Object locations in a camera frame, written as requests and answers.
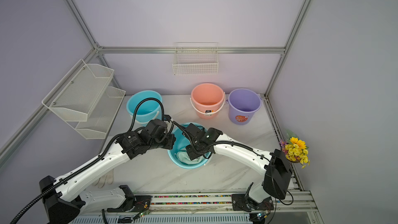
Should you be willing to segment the mint green microfiber cloth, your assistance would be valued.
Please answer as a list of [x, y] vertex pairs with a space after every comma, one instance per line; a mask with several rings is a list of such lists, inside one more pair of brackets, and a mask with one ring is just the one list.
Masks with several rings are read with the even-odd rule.
[[177, 152], [176, 157], [181, 163], [184, 163], [187, 165], [199, 164], [200, 162], [202, 162], [204, 160], [204, 157], [199, 157], [199, 158], [195, 158], [195, 159], [191, 160], [187, 151], [184, 149]]

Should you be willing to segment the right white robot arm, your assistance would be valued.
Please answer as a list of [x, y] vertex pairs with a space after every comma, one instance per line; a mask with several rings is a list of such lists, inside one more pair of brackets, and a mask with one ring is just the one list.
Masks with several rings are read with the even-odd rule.
[[260, 203], [269, 197], [280, 201], [286, 198], [292, 169], [281, 150], [271, 152], [253, 148], [218, 129], [209, 128], [205, 131], [192, 123], [181, 130], [190, 142], [186, 150], [191, 160], [210, 152], [234, 159], [263, 176], [263, 181], [248, 188], [251, 201]]

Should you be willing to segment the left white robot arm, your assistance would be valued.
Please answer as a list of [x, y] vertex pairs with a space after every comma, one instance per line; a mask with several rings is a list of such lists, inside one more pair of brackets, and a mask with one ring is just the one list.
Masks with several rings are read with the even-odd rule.
[[114, 136], [101, 154], [68, 174], [47, 176], [39, 182], [51, 224], [68, 224], [81, 214], [97, 210], [131, 212], [141, 208], [127, 185], [90, 193], [86, 188], [114, 168], [152, 149], [172, 149], [176, 138], [169, 115], [149, 121], [145, 127]]

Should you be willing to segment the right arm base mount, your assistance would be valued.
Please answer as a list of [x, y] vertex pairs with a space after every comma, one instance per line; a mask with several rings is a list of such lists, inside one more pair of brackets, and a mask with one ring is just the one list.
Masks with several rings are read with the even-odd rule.
[[251, 183], [244, 194], [232, 194], [234, 211], [271, 211], [274, 210], [272, 197], [265, 192], [261, 183]]

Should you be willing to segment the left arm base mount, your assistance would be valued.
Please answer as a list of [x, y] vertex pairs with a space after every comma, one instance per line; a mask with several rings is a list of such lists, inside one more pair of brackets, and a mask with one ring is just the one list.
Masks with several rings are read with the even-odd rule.
[[123, 191], [122, 195], [125, 196], [124, 202], [118, 208], [108, 208], [108, 213], [141, 213], [150, 207], [152, 196], [137, 196], [127, 185], [121, 185], [118, 187]]

